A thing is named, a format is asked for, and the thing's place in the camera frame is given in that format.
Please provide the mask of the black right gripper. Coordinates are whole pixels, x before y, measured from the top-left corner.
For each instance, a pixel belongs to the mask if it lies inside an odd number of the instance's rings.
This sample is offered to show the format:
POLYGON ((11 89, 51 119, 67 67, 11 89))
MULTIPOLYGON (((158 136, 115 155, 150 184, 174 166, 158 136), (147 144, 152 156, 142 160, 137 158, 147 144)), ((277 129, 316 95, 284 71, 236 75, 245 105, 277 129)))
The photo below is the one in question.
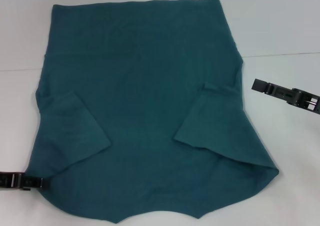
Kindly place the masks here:
POLYGON ((292 88, 284 88, 266 81, 255 79, 252 90, 264 93, 266 95, 285 100, 288 104, 320 114, 320 97, 306 91, 292 88))

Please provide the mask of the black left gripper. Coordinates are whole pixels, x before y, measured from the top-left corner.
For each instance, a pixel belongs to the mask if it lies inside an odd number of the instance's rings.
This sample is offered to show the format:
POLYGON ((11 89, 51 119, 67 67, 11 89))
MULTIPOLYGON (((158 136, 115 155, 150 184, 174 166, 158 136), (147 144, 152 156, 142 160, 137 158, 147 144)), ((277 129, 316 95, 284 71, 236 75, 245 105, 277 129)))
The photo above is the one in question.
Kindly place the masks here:
POLYGON ((25 190, 48 189, 49 180, 41 177, 28 176, 23 172, 1 172, 0 173, 1 189, 25 190))

